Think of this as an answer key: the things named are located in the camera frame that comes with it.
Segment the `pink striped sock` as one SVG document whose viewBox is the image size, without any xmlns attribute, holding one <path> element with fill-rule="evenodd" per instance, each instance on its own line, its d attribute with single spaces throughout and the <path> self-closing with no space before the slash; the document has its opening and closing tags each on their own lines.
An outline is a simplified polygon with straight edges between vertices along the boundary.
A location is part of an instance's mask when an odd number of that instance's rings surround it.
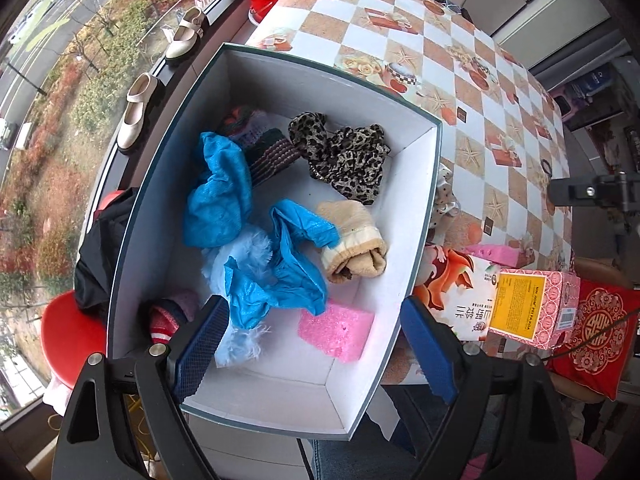
<svg viewBox="0 0 640 480">
<path fill-rule="evenodd" d="M 138 310 L 138 324 L 151 344 L 168 344 L 181 326 L 194 320 L 200 305 L 195 292 L 178 290 L 168 297 L 145 301 Z"/>
</svg>

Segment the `pink foam block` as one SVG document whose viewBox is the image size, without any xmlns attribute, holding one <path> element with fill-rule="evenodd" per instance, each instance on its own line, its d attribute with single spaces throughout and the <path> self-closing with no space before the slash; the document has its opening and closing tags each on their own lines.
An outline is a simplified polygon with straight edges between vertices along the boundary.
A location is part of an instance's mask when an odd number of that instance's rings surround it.
<svg viewBox="0 0 640 480">
<path fill-rule="evenodd" d="M 531 249 L 509 245 L 475 244 L 466 246 L 463 251 L 509 269 L 525 268 L 536 260 L 535 253 Z"/>
<path fill-rule="evenodd" d="M 371 312 L 330 300 L 322 314 L 303 310 L 297 335 L 326 356 L 350 363 L 360 359 L 373 321 Z"/>
</svg>

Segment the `light blue fluffy cloth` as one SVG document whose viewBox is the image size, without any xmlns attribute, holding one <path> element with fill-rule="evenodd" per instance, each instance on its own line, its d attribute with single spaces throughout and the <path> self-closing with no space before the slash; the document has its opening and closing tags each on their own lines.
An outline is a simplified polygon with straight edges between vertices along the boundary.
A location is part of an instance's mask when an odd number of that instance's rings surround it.
<svg viewBox="0 0 640 480">
<path fill-rule="evenodd" d="M 229 306 L 229 324 L 214 354 L 216 367 L 257 359 L 260 338 L 269 332 L 264 318 L 272 303 L 265 290 L 272 257 L 268 234 L 247 224 L 232 242 L 204 249 L 202 256 L 202 274 L 210 291 Z"/>
</svg>

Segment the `tan beige sock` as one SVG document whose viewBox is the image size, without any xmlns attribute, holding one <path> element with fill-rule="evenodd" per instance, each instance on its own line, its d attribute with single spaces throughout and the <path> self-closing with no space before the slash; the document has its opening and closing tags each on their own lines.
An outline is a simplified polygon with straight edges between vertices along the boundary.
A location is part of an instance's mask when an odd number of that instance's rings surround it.
<svg viewBox="0 0 640 480">
<path fill-rule="evenodd" d="M 334 224 L 340 239 L 334 247 L 323 247 L 320 261 L 330 283 L 352 278 L 376 278 L 386 269 L 387 245 L 373 217 L 356 200 L 323 202 L 317 214 Z"/>
</svg>

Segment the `leopard print scrunchie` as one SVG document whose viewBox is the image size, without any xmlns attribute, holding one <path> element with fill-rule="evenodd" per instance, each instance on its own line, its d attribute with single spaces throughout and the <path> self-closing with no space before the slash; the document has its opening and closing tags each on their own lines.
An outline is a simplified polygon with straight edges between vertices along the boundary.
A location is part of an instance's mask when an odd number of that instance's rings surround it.
<svg viewBox="0 0 640 480">
<path fill-rule="evenodd" d="M 312 178 L 366 206 L 378 198 L 390 154 L 380 125 L 330 131 L 325 114 L 306 112 L 290 121 L 288 137 L 306 160 Z"/>
</svg>

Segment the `dark knitted sock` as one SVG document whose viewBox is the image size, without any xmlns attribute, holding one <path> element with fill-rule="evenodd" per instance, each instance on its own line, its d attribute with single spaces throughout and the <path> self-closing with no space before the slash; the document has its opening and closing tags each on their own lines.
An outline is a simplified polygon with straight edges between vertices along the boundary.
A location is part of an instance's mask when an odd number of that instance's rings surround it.
<svg viewBox="0 0 640 480">
<path fill-rule="evenodd" d="M 298 149 L 268 114 L 249 105 L 232 108 L 218 133 L 239 145 L 254 186 L 288 169 L 300 157 Z"/>
</svg>

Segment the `white polka dot scrunchie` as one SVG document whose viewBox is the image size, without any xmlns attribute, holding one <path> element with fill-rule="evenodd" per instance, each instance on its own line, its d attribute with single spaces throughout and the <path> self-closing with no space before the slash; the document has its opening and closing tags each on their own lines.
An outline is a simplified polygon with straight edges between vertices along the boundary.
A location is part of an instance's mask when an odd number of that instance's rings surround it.
<svg viewBox="0 0 640 480">
<path fill-rule="evenodd" d="M 460 214 L 460 203 L 452 189 L 452 171 L 442 162 L 438 167 L 435 197 L 432 206 L 427 240 L 436 245 L 444 244 L 446 234 Z"/>
</svg>

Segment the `red patterned carton box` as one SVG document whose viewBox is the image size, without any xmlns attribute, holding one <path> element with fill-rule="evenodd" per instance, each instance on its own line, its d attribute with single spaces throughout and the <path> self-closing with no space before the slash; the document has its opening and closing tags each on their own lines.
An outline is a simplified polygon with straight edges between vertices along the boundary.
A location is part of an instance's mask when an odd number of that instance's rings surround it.
<svg viewBox="0 0 640 480">
<path fill-rule="evenodd" d="M 504 269 L 489 331 L 541 350 L 562 346 L 575 325 L 579 291 L 573 273 Z"/>
</svg>

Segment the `red plastic stool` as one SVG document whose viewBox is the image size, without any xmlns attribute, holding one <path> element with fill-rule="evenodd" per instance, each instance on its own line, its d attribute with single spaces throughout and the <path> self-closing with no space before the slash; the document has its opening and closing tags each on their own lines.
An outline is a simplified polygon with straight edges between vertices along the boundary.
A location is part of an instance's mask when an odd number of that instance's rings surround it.
<svg viewBox="0 0 640 480">
<path fill-rule="evenodd" d="M 41 345 L 55 378 L 75 385 L 88 356 L 106 350 L 106 324 L 78 309 L 74 284 L 51 300 L 42 318 Z"/>
</svg>

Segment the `checkered patterned tablecloth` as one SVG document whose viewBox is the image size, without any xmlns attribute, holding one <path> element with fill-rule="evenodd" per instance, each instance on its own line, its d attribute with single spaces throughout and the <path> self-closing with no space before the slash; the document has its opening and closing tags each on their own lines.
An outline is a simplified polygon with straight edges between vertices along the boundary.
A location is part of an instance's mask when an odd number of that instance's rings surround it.
<svg viewBox="0 0 640 480">
<path fill-rule="evenodd" d="M 527 269 L 572 266 L 572 213 L 547 196 L 550 179 L 570 173 L 558 104 L 460 14 L 432 0 L 279 0 L 248 42 L 344 70 L 439 119 L 460 203 L 442 246 L 509 245 L 535 253 Z"/>
</svg>

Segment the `black garment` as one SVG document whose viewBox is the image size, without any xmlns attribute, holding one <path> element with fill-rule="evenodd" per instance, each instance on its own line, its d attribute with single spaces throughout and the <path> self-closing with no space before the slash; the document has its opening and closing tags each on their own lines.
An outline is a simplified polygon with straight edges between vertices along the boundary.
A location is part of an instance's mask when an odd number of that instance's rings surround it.
<svg viewBox="0 0 640 480">
<path fill-rule="evenodd" d="M 74 294 L 79 310 L 106 324 L 117 259 L 137 188 L 104 197 L 79 249 Z"/>
</svg>

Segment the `red embroidered cushion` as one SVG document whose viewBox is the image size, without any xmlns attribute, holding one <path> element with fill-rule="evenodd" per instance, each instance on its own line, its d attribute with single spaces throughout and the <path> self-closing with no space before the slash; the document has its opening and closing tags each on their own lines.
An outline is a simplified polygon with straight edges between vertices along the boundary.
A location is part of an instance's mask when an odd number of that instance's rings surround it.
<svg viewBox="0 0 640 480">
<path fill-rule="evenodd" d="M 622 286 L 580 282 L 575 324 L 546 369 L 615 400 L 639 321 L 639 293 Z"/>
</svg>

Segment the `beige shoe near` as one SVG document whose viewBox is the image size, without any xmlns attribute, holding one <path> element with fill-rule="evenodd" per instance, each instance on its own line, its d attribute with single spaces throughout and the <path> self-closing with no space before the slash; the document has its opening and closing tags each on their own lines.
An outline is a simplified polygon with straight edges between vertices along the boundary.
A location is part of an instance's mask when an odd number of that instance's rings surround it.
<svg viewBox="0 0 640 480">
<path fill-rule="evenodd" d="M 145 113 L 158 88 L 158 79 L 149 73 L 137 76 L 126 94 L 126 107 L 117 129 L 117 147 L 121 152 L 132 149 L 142 133 Z"/>
</svg>

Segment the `dark plaid cloth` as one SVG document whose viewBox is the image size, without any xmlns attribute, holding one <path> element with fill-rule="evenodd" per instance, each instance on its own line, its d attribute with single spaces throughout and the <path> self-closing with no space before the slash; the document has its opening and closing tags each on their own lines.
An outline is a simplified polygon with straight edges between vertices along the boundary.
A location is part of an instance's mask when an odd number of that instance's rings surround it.
<svg viewBox="0 0 640 480">
<path fill-rule="evenodd" d="M 457 3 L 452 2 L 451 0 L 432 0 L 434 3 L 438 3 L 440 6 L 448 9 L 452 13 L 461 14 L 463 11 L 462 6 L 459 6 Z"/>
</svg>

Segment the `beige shoe far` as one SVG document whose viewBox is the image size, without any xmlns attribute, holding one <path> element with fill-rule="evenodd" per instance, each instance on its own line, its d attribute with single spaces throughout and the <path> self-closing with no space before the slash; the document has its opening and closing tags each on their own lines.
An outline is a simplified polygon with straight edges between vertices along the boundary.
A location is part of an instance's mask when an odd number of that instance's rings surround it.
<svg viewBox="0 0 640 480">
<path fill-rule="evenodd" d="M 165 51 L 167 63 L 177 64 L 183 61 L 200 44 L 208 28 L 208 19 L 201 9 L 192 6 L 187 10 L 169 40 Z"/>
</svg>

